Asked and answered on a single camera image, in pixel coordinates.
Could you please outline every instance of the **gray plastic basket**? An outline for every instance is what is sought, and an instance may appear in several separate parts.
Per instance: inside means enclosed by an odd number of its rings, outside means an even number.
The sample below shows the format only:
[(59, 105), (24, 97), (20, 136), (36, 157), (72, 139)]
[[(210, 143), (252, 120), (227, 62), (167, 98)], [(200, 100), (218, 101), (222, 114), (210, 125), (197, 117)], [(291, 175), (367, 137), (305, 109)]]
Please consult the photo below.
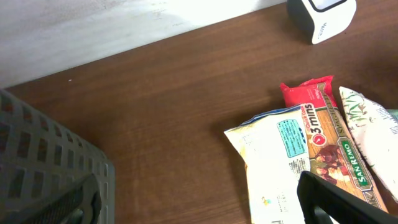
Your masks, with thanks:
[(0, 218), (93, 173), (101, 191), (98, 223), (114, 223), (115, 173), (94, 145), (0, 90)]

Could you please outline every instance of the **teal label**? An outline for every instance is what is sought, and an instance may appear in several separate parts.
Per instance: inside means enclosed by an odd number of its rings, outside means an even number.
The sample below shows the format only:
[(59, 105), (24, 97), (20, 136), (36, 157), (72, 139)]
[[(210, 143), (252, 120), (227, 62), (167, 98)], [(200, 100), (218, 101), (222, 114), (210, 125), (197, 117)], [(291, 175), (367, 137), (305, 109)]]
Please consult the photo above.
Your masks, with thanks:
[(295, 157), (303, 154), (307, 148), (303, 130), (294, 119), (279, 122), (278, 129), (285, 144), (287, 157)]
[(395, 119), (398, 119), (398, 110), (387, 110)]

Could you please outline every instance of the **white device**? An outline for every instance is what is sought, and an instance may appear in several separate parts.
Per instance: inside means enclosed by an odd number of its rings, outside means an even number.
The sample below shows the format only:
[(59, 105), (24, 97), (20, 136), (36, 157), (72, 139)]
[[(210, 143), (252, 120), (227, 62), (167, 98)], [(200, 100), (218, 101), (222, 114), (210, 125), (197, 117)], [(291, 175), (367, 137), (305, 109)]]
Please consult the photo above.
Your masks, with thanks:
[(355, 10), (355, 0), (287, 0), (289, 17), (310, 37), (312, 44), (343, 32)]

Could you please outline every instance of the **white wall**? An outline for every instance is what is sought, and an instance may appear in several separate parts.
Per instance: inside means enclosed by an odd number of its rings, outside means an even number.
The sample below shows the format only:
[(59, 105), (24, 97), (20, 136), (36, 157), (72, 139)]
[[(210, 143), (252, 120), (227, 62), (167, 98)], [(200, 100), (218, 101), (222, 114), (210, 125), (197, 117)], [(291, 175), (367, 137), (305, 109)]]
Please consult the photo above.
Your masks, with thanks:
[(0, 87), (50, 75), (284, 1), (3, 1)]

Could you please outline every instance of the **white wrapper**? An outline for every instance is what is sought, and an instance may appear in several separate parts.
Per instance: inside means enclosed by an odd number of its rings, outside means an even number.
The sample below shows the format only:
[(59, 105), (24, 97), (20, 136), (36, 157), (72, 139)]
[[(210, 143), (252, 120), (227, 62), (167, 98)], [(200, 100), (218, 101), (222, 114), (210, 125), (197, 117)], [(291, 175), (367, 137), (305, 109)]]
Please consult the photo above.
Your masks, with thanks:
[(252, 223), (304, 224), (297, 197), (300, 174), (310, 170), (303, 131), (300, 105), (257, 115), (225, 131), (248, 165)]
[(340, 87), (348, 129), (362, 156), (396, 200), (398, 197), (398, 120), (383, 106)]

